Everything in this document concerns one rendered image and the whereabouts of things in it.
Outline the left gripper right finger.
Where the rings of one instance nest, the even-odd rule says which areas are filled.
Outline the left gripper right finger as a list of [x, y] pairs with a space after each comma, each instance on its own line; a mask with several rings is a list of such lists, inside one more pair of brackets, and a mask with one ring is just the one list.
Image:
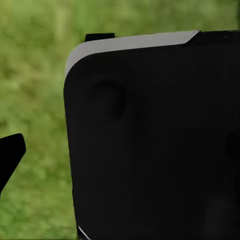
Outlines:
[[229, 133], [225, 141], [224, 150], [240, 173], [240, 135]]

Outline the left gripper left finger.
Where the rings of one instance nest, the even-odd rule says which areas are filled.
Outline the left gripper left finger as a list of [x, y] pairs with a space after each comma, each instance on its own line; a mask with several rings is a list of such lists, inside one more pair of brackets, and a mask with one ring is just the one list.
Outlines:
[[21, 133], [0, 138], [0, 193], [26, 152]]

